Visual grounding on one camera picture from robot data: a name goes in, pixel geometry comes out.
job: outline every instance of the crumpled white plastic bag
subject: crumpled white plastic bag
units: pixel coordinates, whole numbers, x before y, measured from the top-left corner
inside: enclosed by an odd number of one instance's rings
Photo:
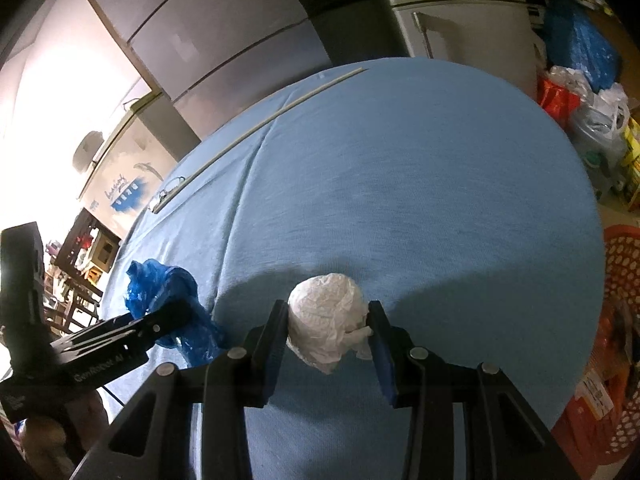
[[[341,357],[355,350],[371,359],[366,326],[369,306],[356,283],[344,274],[315,276],[296,285],[289,296],[287,346],[306,364],[330,374]]]
[[[589,105],[593,103],[593,91],[582,70],[555,65],[549,69],[546,77],[569,92],[579,95],[582,102]]]
[[[613,121],[612,136],[620,136],[629,122],[628,103],[629,98],[620,83],[613,83],[611,88],[600,90],[593,100],[593,107]]]

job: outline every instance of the bed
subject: bed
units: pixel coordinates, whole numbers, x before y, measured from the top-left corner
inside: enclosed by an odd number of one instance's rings
[[[130,262],[156,258],[192,273],[200,302],[239,344],[297,283],[342,272],[414,342],[455,364],[501,367],[551,427],[593,342],[602,231],[568,139],[507,82],[429,59],[332,68],[239,114],[165,185],[357,67],[366,71],[258,130],[159,214],[143,212],[102,316],[126,311]],[[160,363],[185,366],[175,351],[149,355],[111,383],[123,400]],[[372,364],[353,355],[326,376],[287,350],[271,402],[246,420],[258,480],[400,477],[408,410],[387,406]],[[194,430],[194,456],[198,442]]]

